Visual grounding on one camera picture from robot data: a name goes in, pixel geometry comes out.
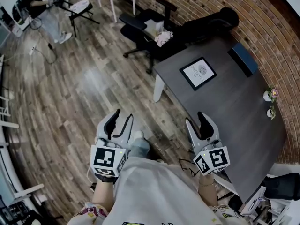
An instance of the wooden floor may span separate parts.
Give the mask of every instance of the wooden floor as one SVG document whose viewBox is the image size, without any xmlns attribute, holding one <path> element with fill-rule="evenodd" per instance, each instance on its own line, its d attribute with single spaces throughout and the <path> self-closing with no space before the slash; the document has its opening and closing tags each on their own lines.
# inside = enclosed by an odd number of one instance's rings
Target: wooden floor
<svg viewBox="0 0 300 225">
<path fill-rule="evenodd" d="M 10 120 L 20 124 L 10 130 L 12 157 L 28 185 L 44 183 L 47 207 L 54 216 L 64 216 L 62 224 L 92 196 L 86 179 L 90 145 L 97 124 L 109 112 L 121 108 L 121 123 L 132 113 L 133 130 L 141 129 L 166 162 L 188 158 L 183 108 L 168 91 L 168 96 L 163 93 L 157 104 L 153 102 L 155 79 L 145 72 L 145 54 L 123 58 L 135 47 L 121 35 L 123 24 L 113 23 L 108 0 L 102 0 L 103 8 L 97 0 L 90 1 L 94 19 L 101 24 L 77 18 L 77 39 L 62 45 L 52 42 L 58 56 L 55 63 L 48 64 L 37 51 L 28 55 L 38 41 L 37 49 L 49 62 L 54 59 L 35 30 L 27 29 L 19 39 L 11 36 L 2 49 L 6 58 L 24 53 L 6 63 L 4 74 L 4 86 L 15 97 Z M 122 0 L 115 4 L 117 16 L 120 8 L 131 12 Z M 72 31 L 64 11 L 55 7 L 52 12 L 63 30 Z"/>
</svg>

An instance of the framed picture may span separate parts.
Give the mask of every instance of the framed picture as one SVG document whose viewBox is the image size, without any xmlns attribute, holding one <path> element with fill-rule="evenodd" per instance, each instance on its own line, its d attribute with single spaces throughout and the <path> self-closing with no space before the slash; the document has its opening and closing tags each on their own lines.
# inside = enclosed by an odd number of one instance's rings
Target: framed picture
<svg viewBox="0 0 300 225">
<path fill-rule="evenodd" d="M 217 76 L 204 57 L 192 61 L 179 70 L 195 91 Z"/>
</svg>

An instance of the person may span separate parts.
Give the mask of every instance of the person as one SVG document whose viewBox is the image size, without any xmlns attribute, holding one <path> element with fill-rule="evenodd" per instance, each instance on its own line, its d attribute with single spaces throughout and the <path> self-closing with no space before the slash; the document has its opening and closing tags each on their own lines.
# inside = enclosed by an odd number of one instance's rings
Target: person
<svg viewBox="0 0 300 225">
<path fill-rule="evenodd" d="M 198 191 L 177 165 L 146 159 L 150 145 L 134 135 L 128 160 L 113 185 L 97 181 L 91 202 L 68 225 L 246 225 L 228 206 L 218 206 L 213 175 Z"/>
<path fill-rule="evenodd" d="M 72 33 L 65 33 L 60 31 L 60 24 L 56 17 L 47 9 L 53 4 L 53 0 L 21 0 L 27 8 L 31 18 L 36 21 L 41 21 L 41 26 L 53 38 L 54 42 L 60 44 L 69 40 Z"/>
</svg>

